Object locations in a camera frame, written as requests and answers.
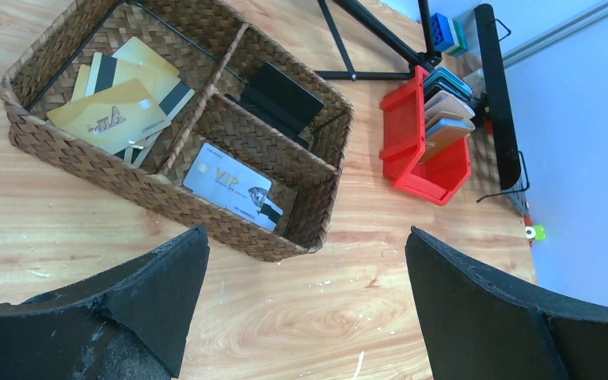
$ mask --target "red plastic bin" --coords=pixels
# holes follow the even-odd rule
[[[383,176],[392,181],[393,188],[444,206],[469,179],[472,169],[467,139],[418,163],[426,147],[423,82],[427,76],[418,66],[414,79],[383,98],[383,150],[379,157]]]

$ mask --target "black bracket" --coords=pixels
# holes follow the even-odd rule
[[[499,18],[496,18],[496,19],[495,19],[495,21],[496,21],[498,24],[502,25],[502,27],[503,27],[505,30],[507,30],[507,34],[505,34],[504,36],[502,36],[502,38],[498,39],[498,41],[502,41],[502,40],[504,40],[505,38],[507,38],[507,37],[511,36],[511,29],[509,29],[509,28],[508,28],[508,27],[507,27],[507,26],[506,26],[506,25],[505,25],[505,24],[504,24],[504,23],[503,23],[503,22],[502,22],[502,21],[501,21]]]
[[[524,185],[523,181],[519,179],[516,182],[516,184],[518,184],[519,186],[514,186],[513,188],[511,188],[511,190],[507,190],[504,192],[497,192],[495,194],[487,194],[485,196],[482,196],[481,198],[477,199],[477,203],[480,203],[482,200],[485,200],[486,198],[491,198],[493,196],[510,196],[512,194],[525,192],[530,188],[530,178],[528,178],[526,159],[523,157],[523,152],[520,150],[519,150],[519,157],[521,158],[521,168],[522,168],[523,176],[525,176],[525,178],[526,178],[526,184]]]
[[[348,56],[344,42],[341,39],[339,30],[336,28],[332,14],[329,12],[329,7],[325,0],[318,0],[318,5],[321,7],[325,22],[329,26],[329,31],[332,33],[332,38],[336,47],[339,49],[341,58],[346,66],[346,71],[316,71],[323,79],[350,79],[357,80],[374,80],[374,81],[408,81],[416,74],[416,66],[421,66],[427,71],[432,71],[442,62],[441,53],[435,50],[435,42],[432,38],[432,25],[430,23],[430,9],[428,0],[418,0],[420,8],[420,20],[423,26],[423,34],[425,37],[426,52],[416,52],[411,49],[403,40],[395,33],[391,32],[382,22],[380,22],[370,11],[367,10],[357,0],[333,0],[346,13],[353,16],[365,28],[375,34],[388,46],[390,46],[397,54],[408,62],[408,73],[382,73],[382,72],[367,72],[356,71]]]

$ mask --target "table surface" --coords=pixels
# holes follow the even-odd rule
[[[69,3],[0,0],[0,80]],[[308,66],[344,69],[316,2],[229,3]],[[406,70],[396,53],[329,3],[356,70]],[[379,2],[363,3],[424,50],[418,24]],[[488,192],[492,170],[475,166],[445,207],[394,191],[378,159],[378,104],[398,84],[333,85],[355,106],[355,123],[326,245],[314,255],[264,263],[212,241],[180,378],[430,378],[405,265],[410,226],[536,281],[522,219],[500,200],[475,203]],[[0,102],[0,302],[79,281],[184,230],[13,148],[7,129]]]

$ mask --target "woven basket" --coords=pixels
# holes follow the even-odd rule
[[[55,127],[46,112],[70,100],[78,68],[137,36],[180,70],[196,94],[140,168]],[[245,111],[245,83],[271,62],[325,107],[306,150]],[[325,242],[351,132],[352,106],[220,0],[77,0],[8,69],[0,96],[10,142],[29,154],[262,260],[316,252]],[[272,180],[284,215],[269,232],[194,196],[181,182],[203,141]]]

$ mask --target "white wall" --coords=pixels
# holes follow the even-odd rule
[[[608,18],[507,70],[543,287],[608,306]]]
[[[383,2],[413,20],[420,20],[417,0],[383,0]],[[531,2],[488,0],[486,2],[492,5],[496,17],[511,29],[511,36],[500,44],[504,54],[602,3],[601,0],[533,0]],[[475,27],[473,10],[481,3],[483,3],[481,0],[430,0],[429,2],[430,13],[453,17],[465,25],[470,51],[475,51],[477,55],[479,53],[474,34],[476,32],[473,31]],[[500,36],[504,34],[500,26],[498,33]]]

